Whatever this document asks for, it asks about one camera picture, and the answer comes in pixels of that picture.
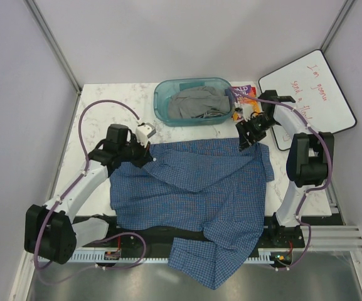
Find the blue checkered long sleeve shirt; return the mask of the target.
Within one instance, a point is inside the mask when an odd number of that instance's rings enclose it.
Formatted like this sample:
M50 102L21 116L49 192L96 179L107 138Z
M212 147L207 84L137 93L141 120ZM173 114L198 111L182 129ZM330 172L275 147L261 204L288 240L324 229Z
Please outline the blue checkered long sleeve shirt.
M175 238L168 264L217 289L250 256L264 230L269 148L244 151L236 138L154 144L142 168L123 163L110 176L119 226L200 231L204 241Z

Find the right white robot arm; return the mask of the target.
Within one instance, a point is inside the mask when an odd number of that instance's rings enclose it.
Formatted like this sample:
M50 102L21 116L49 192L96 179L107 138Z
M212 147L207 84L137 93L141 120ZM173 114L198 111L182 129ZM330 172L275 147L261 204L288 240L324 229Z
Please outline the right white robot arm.
M236 124L241 151L264 139L266 131L275 125L283 127L291 138L286 162L289 186L275 212L278 225L267 231L269 243L280 247L290 239L287 228L303 224L299 213L308 194L326 189L331 182L334 136L330 132L317 131L298 110L291 96L266 90L252 100L262 104L262 111Z

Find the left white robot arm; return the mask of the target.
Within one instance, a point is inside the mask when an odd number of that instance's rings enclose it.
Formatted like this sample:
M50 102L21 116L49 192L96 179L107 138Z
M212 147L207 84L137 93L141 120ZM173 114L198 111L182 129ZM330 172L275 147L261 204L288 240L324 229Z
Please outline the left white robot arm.
M33 254L34 261L44 258L64 264L77 248L89 243L115 244L118 232L103 218L91 217L79 223L74 219L90 195L122 163L141 168L153 160L149 148L155 133L148 123L138 125L135 131L125 125L110 125L106 137L87 153L82 169L65 190L42 206L30 206L25 217L24 249Z

